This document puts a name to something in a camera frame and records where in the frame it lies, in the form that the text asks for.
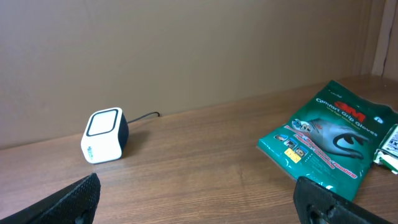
3m logo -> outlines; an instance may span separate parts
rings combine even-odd
[[[93,160],[94,156],[93,156],[93,150],[91,149],[91,146],[88,146],[87,152],[88,152],[88,157],[90,157],[90,159]]]
[[[347,104],[337,101],[335,102],[335,106],[345,111],[347,114],[353,115],[354,118],[358,119],[360,122],[363,122],[366,118],[365,114],[357,112],[354,108],[348,106]]]

beige wall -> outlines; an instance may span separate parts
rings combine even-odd
[[[370,0],[0,1],[0,147],[358,74]]]
[[[398,80],[398,4],[396,5],[394,23],[392,24],[383,77]]]

wood grain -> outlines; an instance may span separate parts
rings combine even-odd
[[[341,83],[398,109],[396,82]],[[85,161],[81,134],[2,150],[0,218],[96,172],[95,223],[298,223],[294,181],[256,143],[324,85],[132,123],[123,158],[104,164]],[[398,177],[373,167],[355,202],[398,222],[397,186]]]
[[[387,56],[382,74],[386,78],[398,81],[398,4],[396,4],[394,22],[392,23],[389,37]]]

power cord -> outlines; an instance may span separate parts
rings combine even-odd
[[[149,116],[149,115],[152,115],[152,114],[157,114],[157,117],[160,117],[160,113],[159,113],[159,112],[157,112],[157,111],[155,111],[155,112],[150,112],[150,113],[147,113],[147,114],[145,114],[144,116],[141,116],[141,117],[139,117],[139,118],[132,119],[131,121],[127,122],[127,124],[133,123],[133,122],[135,122],[135,121],[138,121],[139,119],[145,118],[146,116]]]

glove package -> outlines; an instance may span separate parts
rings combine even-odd
[[[368,102],[331,81],[257,146],[293,179],[308,177],[352,200],[397,120],[390,107]]]

